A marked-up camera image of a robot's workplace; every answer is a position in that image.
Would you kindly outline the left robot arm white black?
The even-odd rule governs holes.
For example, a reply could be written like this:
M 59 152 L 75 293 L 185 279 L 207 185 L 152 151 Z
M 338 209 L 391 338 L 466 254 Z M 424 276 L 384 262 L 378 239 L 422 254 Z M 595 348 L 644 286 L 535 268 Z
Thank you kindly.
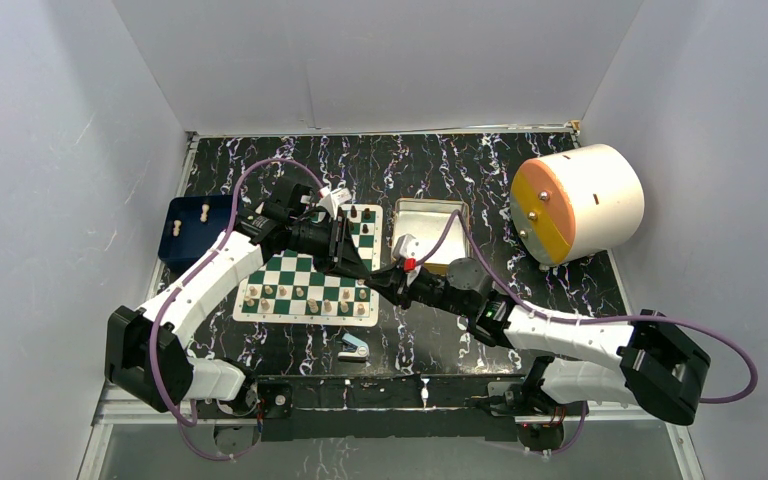
M 231 359 L 193 358 L 186 347 L 219 303 L 286 250 L 310 256 L 322 273 L 368 278 L 342 210 L 351 198 L 345 188 L 280 179 L 257 207 L 233 206 L 230 230 L 174 283 L 141 306 L 120 306 L 110 315 L 107 380 L 159 412 L 198 400 L 219 400 L 235 416 L 253 412 L 259 391 L 250 369 Z

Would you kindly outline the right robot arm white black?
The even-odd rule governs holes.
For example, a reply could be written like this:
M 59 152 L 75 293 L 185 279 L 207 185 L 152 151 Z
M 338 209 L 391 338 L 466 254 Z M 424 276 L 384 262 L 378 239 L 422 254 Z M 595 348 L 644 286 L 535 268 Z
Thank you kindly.
M 672 424 L 695 420 L 710 357 L 674 324 L 652 316 L 601 323 L 529 311 L 494 289 L 472 258 L 454 261 L 443 275 L 401 261 L 365 283 L 402 308 L 418 302 L 466 318 L 468 332 L 487 346 L 543 353 L 523 387 L 525 405 L 537 414 L 608 401 L 637 405 Z

